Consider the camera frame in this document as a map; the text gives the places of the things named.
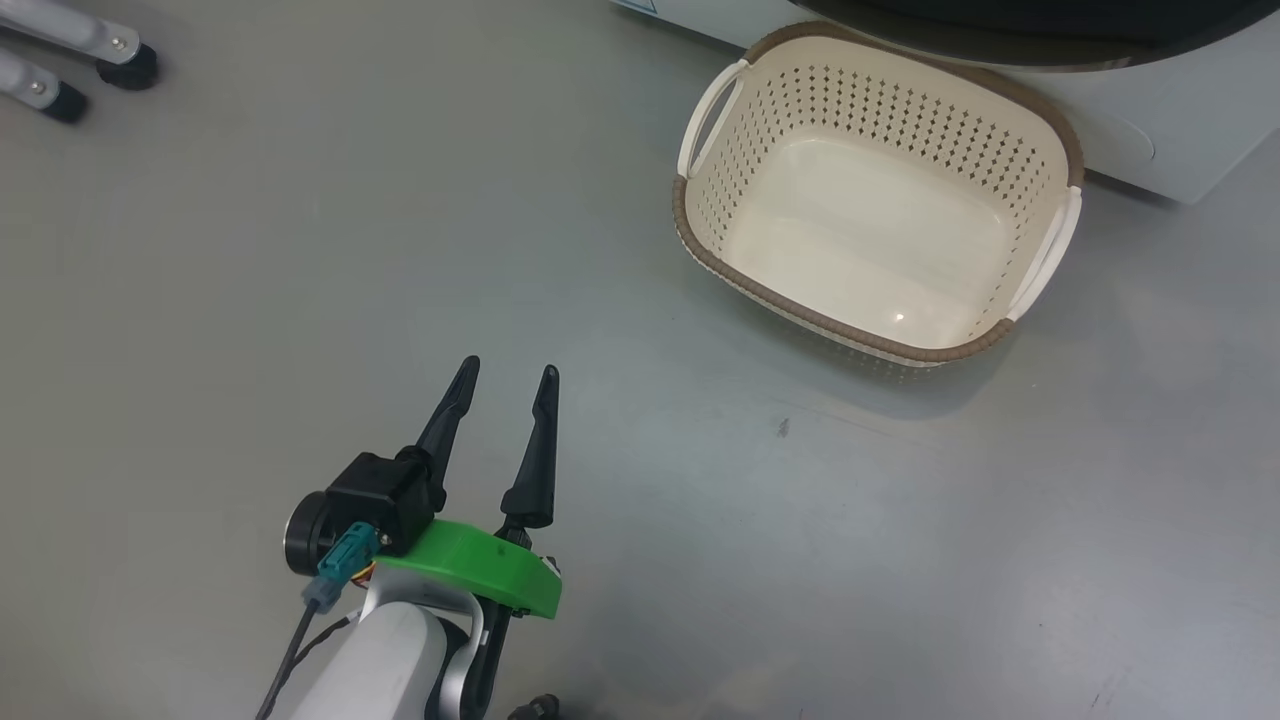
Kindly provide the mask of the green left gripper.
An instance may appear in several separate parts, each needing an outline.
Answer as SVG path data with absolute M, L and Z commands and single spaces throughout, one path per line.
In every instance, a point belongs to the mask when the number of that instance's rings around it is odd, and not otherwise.
M 428 498 L 434 512 L 445 501 L 445 474 L 461 420 L 468 414 L 480 357 L 467 356 L 415 445 L 428 468 Z M 531 414 L 532 430 L 500 511 L 504 527 L 541 529 L 554 521 L 561 374 L 545 365 Z M 404 555 L 376 561 L 376 588 L 392 582 L 434 582 L 535 618 L 557 618 L 563 582 L 548 559 L 476 527 L 435 520 Z

